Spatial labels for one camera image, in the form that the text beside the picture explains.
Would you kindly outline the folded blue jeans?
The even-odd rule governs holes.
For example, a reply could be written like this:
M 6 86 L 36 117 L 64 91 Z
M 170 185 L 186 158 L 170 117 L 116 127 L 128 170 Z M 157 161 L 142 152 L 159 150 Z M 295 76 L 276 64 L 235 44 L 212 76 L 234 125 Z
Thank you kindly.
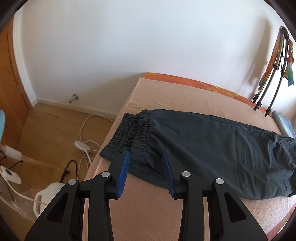
M 295 131 L 293 129 L 291 121 L 281 116 L 277 111 L 273 111 L 272 115 L 282 135 L 295 139 Z

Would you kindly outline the orange floral bed sheet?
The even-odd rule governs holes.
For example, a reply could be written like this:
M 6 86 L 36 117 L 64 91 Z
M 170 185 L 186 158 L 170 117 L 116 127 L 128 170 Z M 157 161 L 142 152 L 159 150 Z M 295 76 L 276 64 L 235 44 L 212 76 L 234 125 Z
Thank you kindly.
M 227 96 L 237 101 L 243 102 L 245 104 L 248 104 L 251 107 L 255 106 L 255 104 L 252 101 L 250 101 L 249 99 L 243 96 L 240 96 L 239 94 L 236 94 L 235 92 L 232 92 L 230 90 L 217 87 L 215 85 L 211 85 L 205 82 L 188 79 L 184 77 L 173 76 L 173 75 L 160 74 L 160 73 L 145 73 L 144 78 L 149 80 L 180 84 L 180 85 L 185 85 L 185 86 L 190 86 L 198 89 L 215 92 L 218 94 L 222 94 L 223 96 Z

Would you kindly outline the wooden door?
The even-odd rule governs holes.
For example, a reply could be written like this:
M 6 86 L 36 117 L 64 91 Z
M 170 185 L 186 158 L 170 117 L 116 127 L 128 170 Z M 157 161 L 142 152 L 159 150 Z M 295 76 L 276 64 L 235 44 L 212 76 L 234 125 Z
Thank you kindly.
M 1 110 L 6 116 L 2 143 L 17 148 L 26 118 L 33 108 L 25 92 L 13 47 L 13 18 L 1 33 Z

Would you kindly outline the dark grey pants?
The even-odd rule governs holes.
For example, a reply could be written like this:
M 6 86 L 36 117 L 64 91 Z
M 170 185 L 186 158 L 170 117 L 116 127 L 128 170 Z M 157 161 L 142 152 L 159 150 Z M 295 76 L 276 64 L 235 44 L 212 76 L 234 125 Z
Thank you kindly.
M 202 180 L 224 179 L 240 197 L 295 195 L 295 139 L 200 113 L 145 109 L 124 114 L 100 156 L 116 162 L 130 153 L 129 172 L 166 187 L 162 154 Z

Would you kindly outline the metal door stopper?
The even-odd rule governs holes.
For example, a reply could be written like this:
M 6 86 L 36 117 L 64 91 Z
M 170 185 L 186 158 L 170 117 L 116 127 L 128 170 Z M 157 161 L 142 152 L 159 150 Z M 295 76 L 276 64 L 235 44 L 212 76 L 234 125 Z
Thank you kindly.
M 79 95 L 78 94 L 73 94 L 72 98 L 69 100 L 69 104 L 71 104 L 73 101 L 78 100 L 79 99 Z

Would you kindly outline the white garment steamer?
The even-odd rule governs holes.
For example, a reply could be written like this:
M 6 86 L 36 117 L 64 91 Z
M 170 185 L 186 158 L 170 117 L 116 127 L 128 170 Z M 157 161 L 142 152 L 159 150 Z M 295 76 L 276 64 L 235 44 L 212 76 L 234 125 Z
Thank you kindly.
M 49 202 L 64 186 L 60 182 L 46 185 L 46 174 L 55 167 L 29 158 L 21 152 L 1 145 L 1 200 L 22 217 L 35 222 Z

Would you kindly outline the peach terry bed cover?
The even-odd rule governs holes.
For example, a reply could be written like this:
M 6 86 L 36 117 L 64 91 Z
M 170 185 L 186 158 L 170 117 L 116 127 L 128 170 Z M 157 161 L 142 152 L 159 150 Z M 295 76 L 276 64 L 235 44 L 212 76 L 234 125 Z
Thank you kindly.
M 148 109 L 213 115 L 255 126 L 279 135 L 280 129 L 271 117 L 221 94 L 190 86 L 141 78 L 111 127 L 102 149 L 110 142 L 124 114 L 138 114 Z M 91 178 L 111 163 L 99 154 L 87 176 Z M 242 198 L 261 228 L 269 234 L 295 207 L 295 195 L 262 200 Z M 116 240 L 177 240 L 182 202 L 173 200 L 167 187 L 160 187 L 130 173 L 123 196 L 110 203 L 113 234 Z

